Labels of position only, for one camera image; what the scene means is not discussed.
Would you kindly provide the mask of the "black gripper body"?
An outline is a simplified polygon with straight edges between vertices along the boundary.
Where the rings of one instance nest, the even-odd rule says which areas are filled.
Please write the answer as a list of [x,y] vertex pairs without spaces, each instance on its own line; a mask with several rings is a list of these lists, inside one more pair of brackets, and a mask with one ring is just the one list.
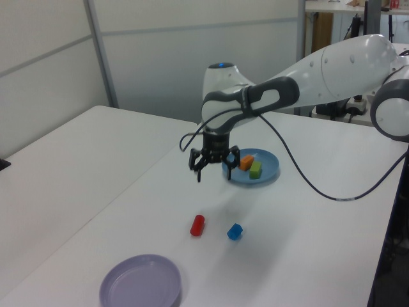
[[216,134],[203,132],[201,155],[205,162],[223,162],[229,154],[236,153],[236,147],[229,147],[230,133]]

